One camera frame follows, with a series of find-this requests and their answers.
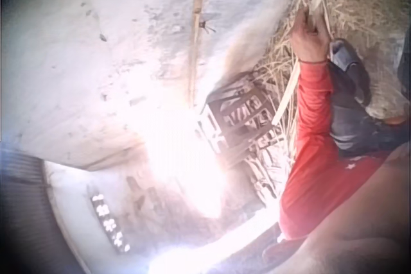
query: red long-sleeve shirt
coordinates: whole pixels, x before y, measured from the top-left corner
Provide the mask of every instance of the red long-sleeve shirt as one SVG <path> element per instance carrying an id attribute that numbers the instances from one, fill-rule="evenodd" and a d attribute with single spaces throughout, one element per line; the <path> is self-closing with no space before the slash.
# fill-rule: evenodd
<path id="1" fill-rule="evenodd" d="M 286 239 L 306 237 L 384 163 L 387 152 L 339 158 L 330 136 L 333 85 L 327 63 L 301 63 L 297 156 L 280 201 Z"/>

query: concrete wall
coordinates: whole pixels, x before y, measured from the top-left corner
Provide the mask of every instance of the concrete wall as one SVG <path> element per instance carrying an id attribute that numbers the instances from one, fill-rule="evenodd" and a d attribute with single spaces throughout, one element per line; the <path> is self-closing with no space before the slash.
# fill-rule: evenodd
<path id="1" fill-rule="evenodd" d="M 2 0 L 3 139 L 97 170 L 139 153 L 146 104 L 184 101 L 193 0 Z M 197 104 L 263 54 L 290 0 L 204 0 Z"/>

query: sunlight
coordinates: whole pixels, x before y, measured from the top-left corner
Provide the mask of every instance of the sunlight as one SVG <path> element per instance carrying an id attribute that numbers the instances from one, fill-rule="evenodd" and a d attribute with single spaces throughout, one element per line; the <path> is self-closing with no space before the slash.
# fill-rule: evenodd
<path id="1" fill-rule="evenodd" d="M 158 181 L 177 180 L 189 201 L 204 215 L 217 218 L 224 177 L 215 154 L 195 135 L 195 117 L 189 110 L 152 110 L 141 130 L 150 167 Z"/>
<path id="2" fill-rule="evenodd" d="M 149 274 L 197 274 L 206 271 L 253 242 L 278 220 L 278 204 L 256 212 L 243 225 L 200 248 L 175 248 L 150 264 Z"/>

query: hay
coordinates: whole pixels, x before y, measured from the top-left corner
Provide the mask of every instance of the hay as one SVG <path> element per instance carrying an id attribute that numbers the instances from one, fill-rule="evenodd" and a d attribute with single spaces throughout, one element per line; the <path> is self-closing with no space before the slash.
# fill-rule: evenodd
<path id="1" fill-rule="evenodd" d="M 265 88 L 272 93 L 275 107 L 278 107 L 295 63 L 288 34 L 298 8 L 309 3 L 310 0 L 292 1 L 288 15 L 271 38 L 263 59 L 254 68 L 261 73 L 258 79 L 263 80 Z M 379 118 L 401 115 L 407 101 L 400 93 L 394 64 L 398 62 L 398 50 L 408 26 L 408 0 L 324 0 L 323 4 L 331 36 L 350 41 L 370 74 L 372 102 L 368 113 Z M 282 153 L 276 153 L 288 157 L 287 173 L 295 155 L 295 103 L 294 94 L 280 123 L 288 141 Z"/>

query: person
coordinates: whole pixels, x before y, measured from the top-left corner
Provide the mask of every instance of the person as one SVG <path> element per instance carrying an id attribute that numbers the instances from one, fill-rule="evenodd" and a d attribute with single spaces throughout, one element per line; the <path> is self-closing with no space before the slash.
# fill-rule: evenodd
<path id="1" fill-rule="evenodd" d="M 315 28 L 308 19 L 307 8 L 297 12 L 290 39 L 301 67 L 297 155 L 279 225 L 292 253 L 273 273 L 408 271 L 410 121 L 368 115 L 369 79 L 354 48 L 330 42 L 321 13 Z M 278 251 L 267 248 L 266 262 Z"/>

